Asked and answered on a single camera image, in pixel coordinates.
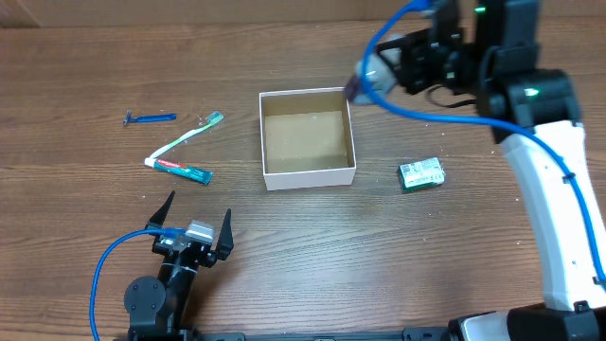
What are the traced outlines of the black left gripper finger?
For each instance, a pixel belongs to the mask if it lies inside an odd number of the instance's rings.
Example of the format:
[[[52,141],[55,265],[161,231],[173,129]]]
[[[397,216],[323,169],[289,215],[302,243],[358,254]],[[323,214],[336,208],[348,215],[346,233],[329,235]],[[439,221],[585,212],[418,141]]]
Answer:
[[[165,203],[160,206],[148,219],[145,228],[146,229],[162,229],[163,224],[168,216],[170,206],[172,204],[173,198],[175,195],[175,191],[173,190]]]
[[[215,248],[218,260],[227,260],[234,248],[231,216],[232,210],[229,208],[224,215],[222,228]]]

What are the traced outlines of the green red toothpaste tube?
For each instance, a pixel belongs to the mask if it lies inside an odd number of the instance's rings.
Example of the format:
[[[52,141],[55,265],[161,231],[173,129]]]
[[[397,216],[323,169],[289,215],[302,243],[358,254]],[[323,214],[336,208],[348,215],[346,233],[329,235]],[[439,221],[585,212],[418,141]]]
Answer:
[[[208,185],[213,177],[212,171],[201,170],[158,158],[148,157],[144,160],[144,165],[158,171],[187,178],[203,185]]]

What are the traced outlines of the green white soap bar pack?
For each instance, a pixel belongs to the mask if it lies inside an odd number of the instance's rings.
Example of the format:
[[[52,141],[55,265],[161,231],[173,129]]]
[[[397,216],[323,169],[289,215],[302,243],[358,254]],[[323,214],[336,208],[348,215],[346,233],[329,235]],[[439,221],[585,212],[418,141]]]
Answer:
[[[446,180],[446,173],[437,157],[400,165],[398,175],[404,191],[437,187]]]

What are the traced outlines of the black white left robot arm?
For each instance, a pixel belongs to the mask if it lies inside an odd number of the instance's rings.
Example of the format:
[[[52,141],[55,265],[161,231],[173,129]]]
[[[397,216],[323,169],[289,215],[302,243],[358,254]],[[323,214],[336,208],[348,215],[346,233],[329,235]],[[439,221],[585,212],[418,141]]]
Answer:
[[[200,221],[170,234],[163,224],[173,197],[171,194],[145,226],[154,236],[152,253],[162,256],[163,261],[157,276],[137,278],[125,291],[129,340],[202,340],[195,328],[184,324],[194,279],[199,268],[226,260],[234,248],[231,210],[225,212],[218,236],[213,226]]]

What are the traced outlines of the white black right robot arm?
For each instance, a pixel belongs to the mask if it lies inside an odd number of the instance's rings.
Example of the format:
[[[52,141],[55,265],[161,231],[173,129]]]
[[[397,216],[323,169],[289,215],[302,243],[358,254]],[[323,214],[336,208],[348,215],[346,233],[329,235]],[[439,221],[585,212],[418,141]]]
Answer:
[[[407,340],[601,340],[605,336],[605,226],[589,176],[572,82],[539,66],[536,1],[481,1],[465,42],[455,1],[413,1],[432,24],[368,51],[400,53],[388,70],[410,94],[442,85],[475,99],[472,124],[491,128],[524,196],[543,276],[543,301],[408,328]]]

